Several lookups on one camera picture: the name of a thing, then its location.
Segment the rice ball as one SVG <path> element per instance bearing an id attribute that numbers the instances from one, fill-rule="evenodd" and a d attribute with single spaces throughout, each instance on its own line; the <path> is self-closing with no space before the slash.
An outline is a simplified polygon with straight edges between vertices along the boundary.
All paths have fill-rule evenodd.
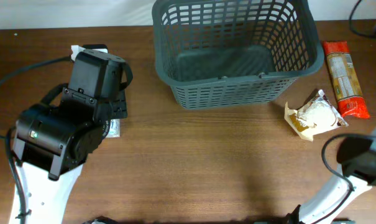
<path id="1" fill-rule="evenodd" d="M 290 109 L 286 102 L 284 112 L 285 121 L 306 141 L 313 142 L 313 137 L 317 134 L 349 125 L 330 103 L 323 90 L 319 90 L 298 110 Z"/>

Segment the grey plastic shopping basket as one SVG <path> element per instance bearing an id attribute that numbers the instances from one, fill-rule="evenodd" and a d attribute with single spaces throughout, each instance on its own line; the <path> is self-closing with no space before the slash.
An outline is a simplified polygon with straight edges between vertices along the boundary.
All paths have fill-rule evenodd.
<path id="1" fill-rule="evenodd" d="M 273 101 L 323 65 L 307 0 L 162 0 L 152 20 L 157 75 L 188 110 Z"/>

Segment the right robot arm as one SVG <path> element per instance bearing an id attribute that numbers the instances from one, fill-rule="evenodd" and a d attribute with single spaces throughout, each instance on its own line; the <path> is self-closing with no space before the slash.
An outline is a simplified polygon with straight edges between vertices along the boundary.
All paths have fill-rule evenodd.
<path id="1" fill-rule="evenodd" d="M 326 159 L 330 143 L 342 138 L 337 152 L 337 169 Z M 324 166 L 332 177 L 308 202 L 286 215 L 283 223 L 339 223 L 335 220 L 356 197 L 376 186 L 376 129 L 373 135 L 338 134 L 328 139 L 321 150 Z"/>

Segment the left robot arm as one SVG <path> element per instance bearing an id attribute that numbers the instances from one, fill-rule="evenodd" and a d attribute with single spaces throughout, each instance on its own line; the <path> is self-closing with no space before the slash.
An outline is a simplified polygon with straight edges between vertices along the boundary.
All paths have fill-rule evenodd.
<path id="1" fill-rule="evenodd" d="M 88 156 L 127 117 L 129 64 L 104 44 L 71 50 L 70 81 L 23 111 L 6 134 L 15 182 L 10 223 L 61 223 Z"/>

